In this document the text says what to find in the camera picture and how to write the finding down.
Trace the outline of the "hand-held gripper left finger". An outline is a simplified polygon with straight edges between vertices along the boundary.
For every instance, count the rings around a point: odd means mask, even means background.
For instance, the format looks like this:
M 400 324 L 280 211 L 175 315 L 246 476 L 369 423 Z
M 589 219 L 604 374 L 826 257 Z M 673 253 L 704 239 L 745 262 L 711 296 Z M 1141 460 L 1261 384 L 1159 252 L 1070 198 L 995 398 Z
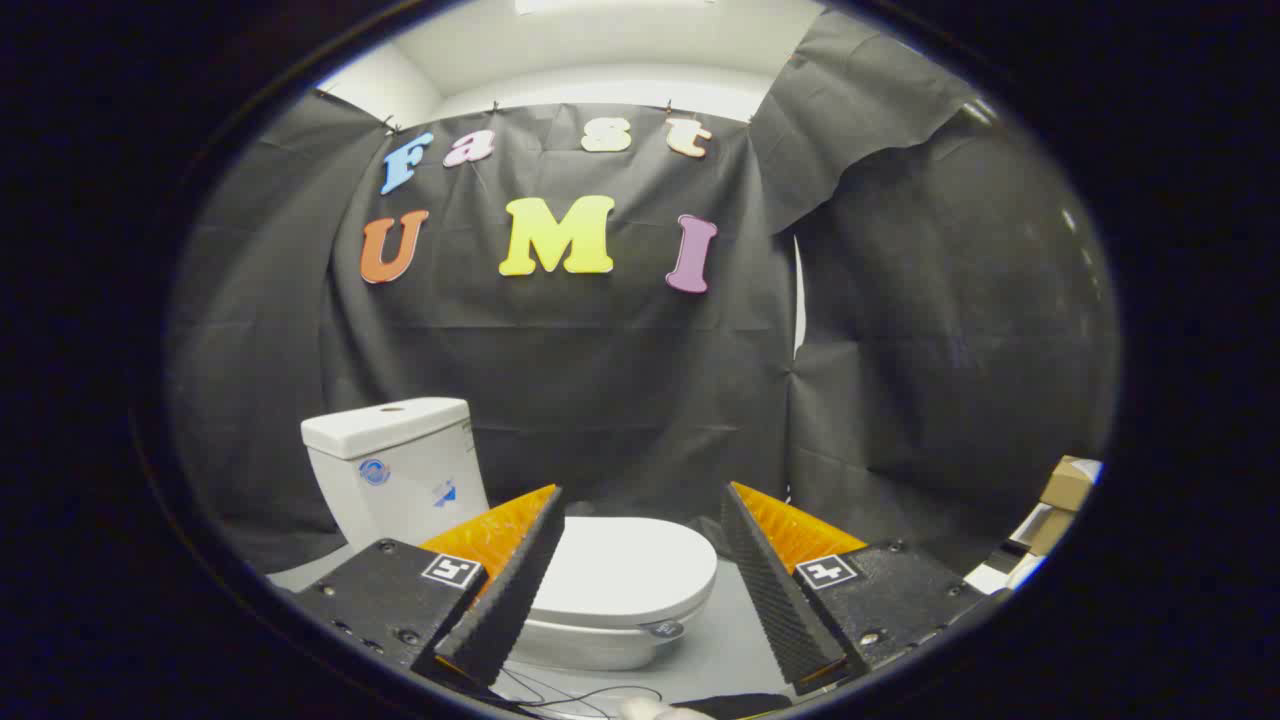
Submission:
M 293 601 L 392 671 L 488 691 L 563 530 L 563 491 L 544 486 L 421 544 L 376 539 Z

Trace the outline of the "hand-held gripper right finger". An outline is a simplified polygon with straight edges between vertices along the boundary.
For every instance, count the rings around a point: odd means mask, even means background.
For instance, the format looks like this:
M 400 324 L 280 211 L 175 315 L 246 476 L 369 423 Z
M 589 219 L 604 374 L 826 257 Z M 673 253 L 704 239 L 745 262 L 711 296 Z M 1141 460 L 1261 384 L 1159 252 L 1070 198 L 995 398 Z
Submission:
M 986 619 L 986 593 L 902 539 L 868 543 L 745 484 L 721 525 L 781 674 L 799 694 L 865 676 Z

